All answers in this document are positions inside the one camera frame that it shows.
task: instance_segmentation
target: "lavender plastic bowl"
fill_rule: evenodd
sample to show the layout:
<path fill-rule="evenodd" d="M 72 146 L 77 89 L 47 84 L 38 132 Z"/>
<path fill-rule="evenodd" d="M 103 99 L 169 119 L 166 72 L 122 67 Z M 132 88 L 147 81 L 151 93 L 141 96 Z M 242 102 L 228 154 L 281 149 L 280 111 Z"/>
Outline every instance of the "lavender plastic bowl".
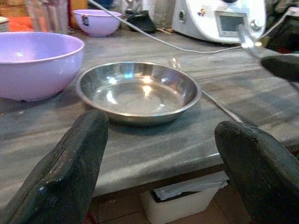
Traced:
<path fill-rule="evenodd" d="M 45 32 L 0 33 L 0 97 L 36 101 L 54 96 L 82 66 L 84 42 Z"/>
<path fill-rule="evenodd" d="M 80 9 L 75 10 L 76 21 L 81 30 L 90 36 L 103 37 L 114 33 L 120 25 L 120 21 L 103 10 Z"/>

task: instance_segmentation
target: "white cable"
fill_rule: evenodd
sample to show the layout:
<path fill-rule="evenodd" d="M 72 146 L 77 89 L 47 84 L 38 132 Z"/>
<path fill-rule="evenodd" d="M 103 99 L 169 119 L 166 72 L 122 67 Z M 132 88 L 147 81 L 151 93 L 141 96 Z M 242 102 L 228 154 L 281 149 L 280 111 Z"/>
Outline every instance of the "white cable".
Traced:
<path fill-rule="evenodd" d="M 159 38 L 156 38 L 152 35 L 149 35 L 148 33 L 144 32 L 143 30 L 139 29 L 138 27 L 134 26 L 133 24 L 123 20 L 122 18 L 114 15 L 113 13 L 111 13 L 110 11 L 108 11 L 105 7 L 103 7 L 102 5 L 100 5 L 99 3 L 95 2 L 94 0 L 88 0 L 90 3 L 92 3 L 94 6 L 102 9 L 103 11 L 105 11 L 106 13 L 108 13 L 109 15 L 113 16 L 114 18 L 118 19 L 119 21 L 123 22 L 124 24 L 126 24 L 128 27 L 131 27 L 132 29 L 136 30 L 137 32 L 143 34 L 143 35 L 146 35 L 158 42 L 161 42 L 161 43 L 164 43 L 168 46 L 171 46 L 175 49 L 178 49 L 178 50 L 182 50 L 182 51 L 187 51 L 187 52 L 194 52 L 194 53 L 200 53 L 200 54 L 216 54 L 216 53 L 219 53 L 219 52 L 223 52 L 223 51 L 227 51 L 227 50 L 234 50 L 234 49 L 238 49 L 238 48 L 241 48 L 241 46 L 237 46 L 237 47 L 232 47 L 232 48 L 225 48 L 225 49 L 220 49 L 220 50 L 216 50 L 216 51 L 198 51 L 198 50 L 190 50 L 190 49 L 185 49 L 185 48 L 180 48 L 178 46 L 175 46 L 171 43 L 168 43 L 168 42 L 165 42 L 163 40 L 160 40 Z M 286 16 L 288 14 L 288 11 L 281 17 L 281 19 L 273 26 L 271 27 L 261 38 L 265 37 L 266 35 L 268 35 L 270 32 L 272 32 L 273 29 L 275 29 L 279 24 L 281 24 Z"/>
<path fill-rule="evenodd" d="M 150 38 L 152 38 L 152 39 L 154 39 L 154 40 L 156 40 L 156 41 L 159 41 L 159 42 L 161 42 L 161 43 L 164 43 L 164 44 L 166 44 L 166 45 L 168 45 L 168 46 L 171 46 L 171 47 L 173 47 L 173 48 L 176 48 L 176 49 L 178 49 L 178 50 L 183 50 L 183 51 L 187 51 L 187 52 L 194 52 L 194 53 L 200 53 L 200 54 L 215 54 L 215 53 L 219 53 L 219 52 L 226 51 L 226 50 L 238 49 L 238 48 L 241 47 L 241 46 L 237 46 L 237 47 L 232 47 L 232 48 L 220 49 L 220 50 L 216 50 L 216 51 L 198 51 L 198 50 L 190 50 L 190 49 L 180 48 L 180 47 L 175 46 L 175 45 L 173 45 L 173 44 L 171 44 L 171 43 L 167 43 L 167 42 L 162 41 L 162 40 L 160 40 L 160 39 L 158 39 L 158 38 L 156 38 L 156 37 L 154 37 L 154 36 L 152 36 L 152 35 L 147 34 L 146 32 L 144 32 L 143 30 L 141 30 L 141 29 L 139 29 L 138 27 L 134 26 L 133 24 L 131 24 L 131 23 L 129 23 L 129 22 L 123 20 L 122 18 L 120 18 L 120 17 L 118 17 L 118 16 L 116 16 L 116 15 L 114 15 L 113 13 L 111 13 L 110 11 L 108 11 L 105 7 L 103 7 L 102 5 L 98 4 L 97 2 L 95 2 L 95 1 L 93 1 L 93 0 L 88 0 L 88 1 L 89 1 L 90 3 L 92 3 L 94 6 L 96 6 L 96 7 L 100 8 L 100 9 L 102 9 L 103 11 L 105 11 L 106 13 L 108 13 L 109 15 L 113 16 L 114 18 L 116 18 L 116 19 L 118 19 L 119 21 L 123 22 L 123 23 L 126 24 L 128 27 L 131 27 L 132 29 L 138 31 L 139 33 L 144 34 L 144 35 L 146 35 L 146 36 L 148 36 L 148 37 L 150 37 Z"/>

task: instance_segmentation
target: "stainless steel bowl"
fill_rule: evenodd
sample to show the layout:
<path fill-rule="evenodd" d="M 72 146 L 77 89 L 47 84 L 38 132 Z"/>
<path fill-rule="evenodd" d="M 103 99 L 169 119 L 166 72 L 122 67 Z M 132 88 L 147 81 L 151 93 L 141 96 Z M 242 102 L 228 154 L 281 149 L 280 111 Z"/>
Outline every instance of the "stainless steel bowl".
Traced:
<path fill-rule="evenodd" d="M 187 74 L 159 64 L 109 63 L 83 72 L 79 96 L 106 112 L 110 120 L 151 126 L 176 119 L 201 97 L 200 86 Z"/>

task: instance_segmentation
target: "marble countertop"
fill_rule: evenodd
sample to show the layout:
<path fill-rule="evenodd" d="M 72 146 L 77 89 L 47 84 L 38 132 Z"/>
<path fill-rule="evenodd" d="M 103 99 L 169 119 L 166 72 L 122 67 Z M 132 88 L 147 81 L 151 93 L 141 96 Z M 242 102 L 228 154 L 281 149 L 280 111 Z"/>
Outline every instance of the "marble countertop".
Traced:
<path fill-rule="evenodd" d="M 286 146 L 299 144 L 299 96 L 284 80 L 272 77 L 241 49 L 201 55 L 183 52 L 131 31 L 85 42 L 81 71 L 116 61 L 168 64 L 176 57 L 181 70 L 205 91 L 273 134 Z M 154 34 L 175 45 L 201 51 L 225 48 L 178 34 Z M 22 185 L 31 169 L 87 110 L 74 83 L 39 102 L 0 99 L 0 208 Z M 109 139 L 95 196 L 222 164 L 214 129 L 230 117 L 203 98 L 180 118 L 163 126 L 109 125 Z"/>

